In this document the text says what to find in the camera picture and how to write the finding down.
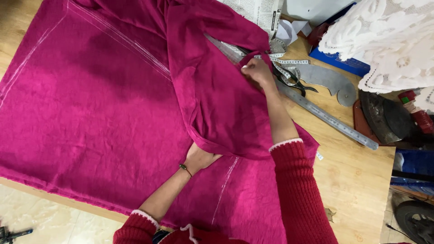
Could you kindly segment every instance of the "green label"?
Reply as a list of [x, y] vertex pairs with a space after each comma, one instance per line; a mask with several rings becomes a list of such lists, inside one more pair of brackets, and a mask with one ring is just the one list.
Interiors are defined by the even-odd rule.
[[406, 103], [408, 103], [410, 100], [408, 100], [408, 97], [403, 97], [403, 98], [401, 98], [401, 101], [402, 101], [404, 104], [406, 104]]

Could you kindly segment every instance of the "bracelet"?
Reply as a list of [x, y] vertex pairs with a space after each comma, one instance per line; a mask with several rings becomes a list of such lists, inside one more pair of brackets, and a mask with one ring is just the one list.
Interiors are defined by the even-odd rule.
[[187, 166], [180, 164], [179, 167], [185, 171], [187, 171], [190, 174], [190, 179], [193, 178], [193, 175], [191, 175], [190, 171], [188, 171]]

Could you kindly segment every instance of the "newspaper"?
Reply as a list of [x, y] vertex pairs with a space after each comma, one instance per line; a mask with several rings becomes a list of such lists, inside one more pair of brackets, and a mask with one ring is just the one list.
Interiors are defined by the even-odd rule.
[[[268, 33], [271, 40], [279, 26], [280, 14], [284, 0], [217, 0], [229, 7], [244, 18], [257, 24]], [[236, 53], [244, 56], [235, 46], [224, 43]]]

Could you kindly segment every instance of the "hand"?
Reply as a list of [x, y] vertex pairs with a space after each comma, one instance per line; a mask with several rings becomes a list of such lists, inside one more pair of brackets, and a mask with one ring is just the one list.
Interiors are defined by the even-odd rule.
[[241, 72], [248, 78], [258, 82], [264, 90], [276, 87], [273, 74], [262, 59], [250, 59], [247, 65], [241, 69]]
[[199, 170], [210, 166], [222, 155], [205, 152], [200, 149], [196, 143], [193, 142], [187, 153], [184, 165], [192, 175], [196, 174]]

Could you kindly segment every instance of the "person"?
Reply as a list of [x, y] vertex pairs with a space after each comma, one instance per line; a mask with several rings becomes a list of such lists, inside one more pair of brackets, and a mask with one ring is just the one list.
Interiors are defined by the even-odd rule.
[[[303, 141], [283, 106], [269, 67], [263, 60], [254, 58], [241, 72], [249, 80], [257, 82], [266, 96], [274, 144], [269, 151], [276, 164], [277, 190], [287, 243], [337, 244], [313, 177], [313, 163], [306, 158]], [[185, 169], [180, 168], [131, 213], [115, 232], [113, 243], [246, 244], [243, 240], [231, 239], [217, 232], [196, 229], [191, 224], [170, 234], [165, 231], [155, 233], [158, 223], [190, 178], [219, 157], [221, 155], [205, 152], [193, 143], [187, 153]]]

